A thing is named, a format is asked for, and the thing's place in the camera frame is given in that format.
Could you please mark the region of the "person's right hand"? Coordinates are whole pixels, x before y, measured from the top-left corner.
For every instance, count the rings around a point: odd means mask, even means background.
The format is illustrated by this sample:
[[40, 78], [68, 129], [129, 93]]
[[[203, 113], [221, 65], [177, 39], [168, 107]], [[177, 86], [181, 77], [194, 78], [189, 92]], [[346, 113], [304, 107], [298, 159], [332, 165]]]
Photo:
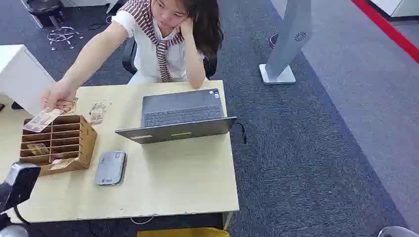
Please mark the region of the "person's right hand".
[[45, 111], [60, 109], [69, 112], [75, 100], [76, 90], [77, 87], [64, 80], [54, 83], [41, 96], [41, 108]]

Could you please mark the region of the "person's left hand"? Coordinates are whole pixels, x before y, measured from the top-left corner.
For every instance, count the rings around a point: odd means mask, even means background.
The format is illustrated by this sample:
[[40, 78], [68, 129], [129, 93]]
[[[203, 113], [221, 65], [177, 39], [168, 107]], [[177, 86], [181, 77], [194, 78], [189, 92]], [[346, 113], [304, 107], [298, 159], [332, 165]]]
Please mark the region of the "person's left hand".
[[193, 20], [191, 18], [186, 18], [179, 27], [185, 40], [193, 37]]

